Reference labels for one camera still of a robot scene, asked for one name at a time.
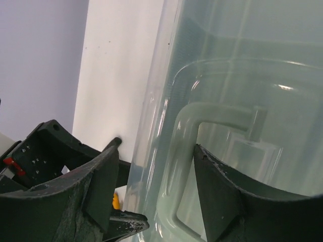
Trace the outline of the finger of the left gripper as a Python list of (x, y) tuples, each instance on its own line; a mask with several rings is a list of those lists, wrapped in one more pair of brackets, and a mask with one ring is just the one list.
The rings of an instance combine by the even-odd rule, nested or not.
[(114, 153), (122, 144), (120, 137), (114, 137), (102, 150), (102, 153)]

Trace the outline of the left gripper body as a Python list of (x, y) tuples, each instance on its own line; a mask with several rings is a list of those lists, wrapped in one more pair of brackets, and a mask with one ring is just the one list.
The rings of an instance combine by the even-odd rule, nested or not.
[(82, 143), (55, 119), (40, 123), (1, 155), (1, 194), (27, 191), (74, 170), (101, 152)]

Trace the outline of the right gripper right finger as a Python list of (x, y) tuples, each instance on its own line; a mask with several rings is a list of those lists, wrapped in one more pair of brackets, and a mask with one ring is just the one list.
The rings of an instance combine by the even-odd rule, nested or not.
[(322, 195), (265, 185), (201, 145), (193, 159), (208, 241), (322, 241)]

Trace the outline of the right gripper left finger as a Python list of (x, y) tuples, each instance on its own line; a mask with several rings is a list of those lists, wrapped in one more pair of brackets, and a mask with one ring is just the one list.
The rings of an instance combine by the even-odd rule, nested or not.
[(1, 241), (102, 241), (118, 171), (112, 146), (55, 179), (1, 194)]

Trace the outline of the green toolbox with clear lid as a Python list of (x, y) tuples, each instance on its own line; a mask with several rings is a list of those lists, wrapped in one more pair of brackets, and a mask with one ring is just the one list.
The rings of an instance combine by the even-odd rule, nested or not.
[(206, 241), (192, 150), (322, 194), (322, 1), (165, 1), (125, 209), (130, 241)]

